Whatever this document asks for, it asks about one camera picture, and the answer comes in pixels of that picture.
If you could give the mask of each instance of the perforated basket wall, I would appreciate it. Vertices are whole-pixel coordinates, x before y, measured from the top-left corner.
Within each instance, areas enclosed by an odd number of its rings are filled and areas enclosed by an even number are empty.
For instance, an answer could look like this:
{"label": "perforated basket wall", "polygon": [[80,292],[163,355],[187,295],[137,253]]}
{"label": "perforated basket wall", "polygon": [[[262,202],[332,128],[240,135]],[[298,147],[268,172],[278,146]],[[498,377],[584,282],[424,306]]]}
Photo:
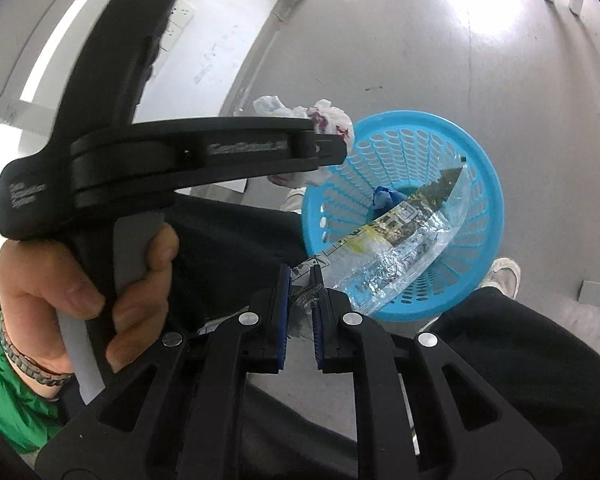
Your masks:
{"label": "perforated basket wall", "polygon": [[439,314],[462,301],[489,270],[500,246],[504,200],[496,172],[475,140],[455,124],[424,112],[396,110],[354,127],[354,150],[320,187],[309,186],[302,230],[309,254],[339,240],[371,218],[374,189],[414,189],[460,166],[472,177],[467,218],[438,259],[377,315],[406,321]]}

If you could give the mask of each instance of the pant leg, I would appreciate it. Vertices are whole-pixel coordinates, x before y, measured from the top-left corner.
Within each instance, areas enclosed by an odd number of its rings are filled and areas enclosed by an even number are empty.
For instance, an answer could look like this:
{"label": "pant leg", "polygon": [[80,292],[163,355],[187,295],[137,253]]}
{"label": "pant leg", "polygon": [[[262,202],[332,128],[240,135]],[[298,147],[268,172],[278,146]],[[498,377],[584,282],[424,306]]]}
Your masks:
{"label": "pant leg", "polygon": [[282,263],[307,258],[296,213],[179,195],[165,218],[180,237],[169,297],[180,330],[235,313],[275,285]]}
{"label": "pant leg", "polygon": [[561,480],[600,480],[600,356],[492,287],[430,327],[558,450]]}

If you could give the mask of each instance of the green jacket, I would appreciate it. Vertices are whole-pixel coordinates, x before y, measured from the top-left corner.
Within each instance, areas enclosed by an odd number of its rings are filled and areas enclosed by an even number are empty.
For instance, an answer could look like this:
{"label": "green jacket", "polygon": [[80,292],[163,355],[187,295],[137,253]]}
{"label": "green jacket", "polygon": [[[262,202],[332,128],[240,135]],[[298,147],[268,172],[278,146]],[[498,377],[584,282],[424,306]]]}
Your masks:
{"label": "green jacket", "polygon": [[0,431],[20,454],[44,446],[62,427],[58,407],[32,392],[0,346]]}

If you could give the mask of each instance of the bracelet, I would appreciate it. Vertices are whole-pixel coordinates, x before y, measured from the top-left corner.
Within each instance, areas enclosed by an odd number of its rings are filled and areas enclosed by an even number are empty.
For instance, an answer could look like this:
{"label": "bracelet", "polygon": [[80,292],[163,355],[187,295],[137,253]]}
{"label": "bracelet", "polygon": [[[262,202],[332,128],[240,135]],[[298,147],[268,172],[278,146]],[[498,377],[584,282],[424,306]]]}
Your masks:
{"label": "bracelet", "polygon": [[37,383],[44,386],[62,386],[65,382],[71,379],[73,374],[55,374],[49,370],[45,370],[33,359],[21,354],[13,345],[9,335],[4,329],[4,318],[0,312],[0,346],[2,351],[27,377],[32,378]]}

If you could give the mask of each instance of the floor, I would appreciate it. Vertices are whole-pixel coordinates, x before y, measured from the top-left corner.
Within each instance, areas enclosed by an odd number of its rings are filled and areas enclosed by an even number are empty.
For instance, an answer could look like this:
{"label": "floor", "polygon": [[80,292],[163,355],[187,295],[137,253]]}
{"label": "floor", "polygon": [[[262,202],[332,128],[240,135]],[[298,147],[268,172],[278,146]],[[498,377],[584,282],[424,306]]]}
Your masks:
{"label": "floor", "polygon": [[[600,352],[600,309],[576,301],[582,280],[600,282],[597,0],[580,19],[568,0],[301,0],[246,102],[264,94],[289,107],[327,98],[354,121],[407,108],[462,126],[502,182],[500,252],[522,266],[518,299]],[[245,200],[277,207],[283,196],[259,181]],[[350,379],[321,376],[309,345],[295,341],[287,371],[255,381],[354,436]]]}

